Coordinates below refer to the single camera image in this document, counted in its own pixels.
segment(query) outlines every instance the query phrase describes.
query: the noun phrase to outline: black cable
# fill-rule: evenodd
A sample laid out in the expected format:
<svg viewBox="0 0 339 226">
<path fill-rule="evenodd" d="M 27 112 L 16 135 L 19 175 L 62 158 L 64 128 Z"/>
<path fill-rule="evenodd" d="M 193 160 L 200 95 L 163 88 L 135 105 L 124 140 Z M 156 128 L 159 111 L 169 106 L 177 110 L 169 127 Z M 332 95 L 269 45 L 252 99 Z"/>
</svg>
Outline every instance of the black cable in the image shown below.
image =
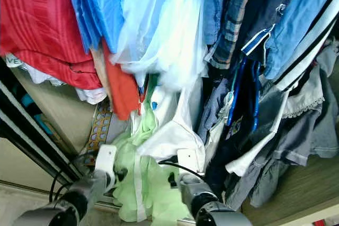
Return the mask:
<svg viewBox="0 0 339 226">
<path fill-rule="evenodd" d="M 90 153 L 84 153 L 82 155 L 79 155 L 77 156 L 76 158 L 74 158 L 72 161 L 70 161 L 68 164 L 67 164 L 67 167 L 71 164 L 73 164 L 76 160 L 78 160 L 79 158 L 81 157 L 84 157 L 86 155 L 90 155 Z M 63 172 L 63 170 L 61 169 L 54 177 L 53 179 L 53 182 L 52 182 L 52 185 L 51 185 L 51 189 L 49 191 L 49 202 L 53 202 L 53 193 L 54 193 L 54 187 L 55 187 L 55 184 L 57 182 L 57 178 L 61 175 L 61 173 Z"/>
<path fill-rule="evenodd" d="M 160 165 L 161 165 L 161 164 L 171 165 L 171 166 L 174 166 L 174 167 L 177 167 L 177 168 L 184 169 L 184 170 L 188 171 L 189 173 L 192 173 L 194 176 L 197 176 L 198 178 L 200 178 L 201 180 L 204 181 L 204 178 L 203 178 L 202 176 L 200 176 L 198 173 L 196 173 L 196 172 L 194 172 L 194 171 L 192 171 L 192 170 L 190 170 L 190 169 L 187 169 L 186 167 L 181 166 L 181 165 L 179 165 L 179 164 L 174 164 L 174 163 L 172 163 L 172 162 L 167 162 L 167 161 L 160 161 L 158 164 L 160 164 Z"/>
<path fill-rule="evenodd" d="M 62 191 L 65 187 L 70 186 L 70 185 L 71 185 L 71 183 L 67 183 L 67 184 L 61 185 L 60 188 L 59 188 L 58 191 L 57 191 L 57 194 L 56 194 L 55 197 L 54 197 L 54 201 L 57 201 L 57 200 L 58 200 L 58 197 L 59 197 L 59 195 L 60 195 L 60 193 L 61 193 L 61 191 Z"/>
</svg>

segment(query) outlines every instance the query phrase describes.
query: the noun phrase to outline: plaid shirt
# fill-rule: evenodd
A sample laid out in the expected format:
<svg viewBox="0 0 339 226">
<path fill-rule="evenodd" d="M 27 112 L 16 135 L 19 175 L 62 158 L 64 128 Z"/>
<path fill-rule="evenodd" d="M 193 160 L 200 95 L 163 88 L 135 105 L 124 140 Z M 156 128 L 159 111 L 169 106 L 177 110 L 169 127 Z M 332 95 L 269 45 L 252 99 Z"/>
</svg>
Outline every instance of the plaid shirt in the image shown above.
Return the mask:
<svg viewBox="0 0 339 226">
<path fill-rule="evenodd" d="M 221 32 L 222 36 L 216 52 L 210 60 L 211 64 L 216 68 L 229 69 L 247 2 L 248 0 L 229 0 Z"/>
</svg>

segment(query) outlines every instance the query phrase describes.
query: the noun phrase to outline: denim shirt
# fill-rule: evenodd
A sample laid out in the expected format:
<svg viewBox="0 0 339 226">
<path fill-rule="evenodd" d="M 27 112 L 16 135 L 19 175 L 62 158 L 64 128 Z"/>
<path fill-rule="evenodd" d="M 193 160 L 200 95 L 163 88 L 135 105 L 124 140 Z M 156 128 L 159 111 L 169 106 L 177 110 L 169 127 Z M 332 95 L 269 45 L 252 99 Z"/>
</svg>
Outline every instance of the denim shirt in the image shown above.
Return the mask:
<svg viewBox="0 0 339 226">
<path fill-rule="evenodd" d="M 206 44 L 218 39 L 224 0 L 204 0 L 203 35 Z"/>
<path fill-rule="evenodd" d="M 267 79 L 274 79 L 280 68 L 289 61 L 325 2 L 326 0 L 291 0 L 266 43 L 269 52 L 264 74 Z"/>
</svg>

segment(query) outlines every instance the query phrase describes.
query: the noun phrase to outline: lace trim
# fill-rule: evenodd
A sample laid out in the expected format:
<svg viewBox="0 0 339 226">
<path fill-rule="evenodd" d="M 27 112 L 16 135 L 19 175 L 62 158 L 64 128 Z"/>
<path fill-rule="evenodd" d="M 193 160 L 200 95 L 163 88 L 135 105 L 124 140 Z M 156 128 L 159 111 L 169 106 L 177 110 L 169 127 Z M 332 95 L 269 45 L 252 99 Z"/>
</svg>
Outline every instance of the lace trim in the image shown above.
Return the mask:
<svg viewBox="0 0 339 226">
<path fill-rule="evenodd" d="M 323 103 L 324 101 L 325 101 L 325 98 L 324 98 L 324 97 L 321 97 L 321 98 L 315 100 L 313 103 L 311 103 L 311 104 L 305 106 L 304 108 L 302 108 L 302 109 L 299 110 L 299 111 L 292 112 L 292 113 L 288 113 L 288 114 L 284 114 L 284 115 L 282 116 L 282 118 L 283 118 L 283 119 L 287 119 L 287 118 L 291 119 L 291 118 L 293 118 L 293 117 L 298 117 L 298 116 L 302 115 L 304 112 L 309 111 L 309 110 L 312 110 L 314 107 L 316 107 L 318 104 Z"/>
</svg>

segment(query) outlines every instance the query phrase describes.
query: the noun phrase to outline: light green cloth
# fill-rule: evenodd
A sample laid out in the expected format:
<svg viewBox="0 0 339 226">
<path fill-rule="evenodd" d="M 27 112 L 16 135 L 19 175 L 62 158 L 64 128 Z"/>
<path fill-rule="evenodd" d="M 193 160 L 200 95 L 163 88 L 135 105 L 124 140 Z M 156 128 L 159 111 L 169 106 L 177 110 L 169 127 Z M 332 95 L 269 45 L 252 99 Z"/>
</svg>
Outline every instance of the light green cloth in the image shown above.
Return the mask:
<svg viewBox="0 0 339 226">
<path fill-rule="evenodd" d="M 181 202 L 180 192 L 171 189 L 168 182 L 170 173 L 178 176 L 179 171 L 174 167 L 161 167 L 149 156 L 140 157 L 136 154 L 137 147 L 157 128 L 157 120 L 150 107 L 155 84 L 156 77 L 151 76 L 143 105 L 145 110 L 135 133 L 127 130 L 113 141 L 117 147 L 114 170 L 128 170 L 123 181 L 116 184 L 113 196 L 122 204 L 119 217 L 124 221 L 142 221 L 152 215 L 152 225 L 175 226 L 177 219 L 190 216 L 187 207 Z"/>
</svg>

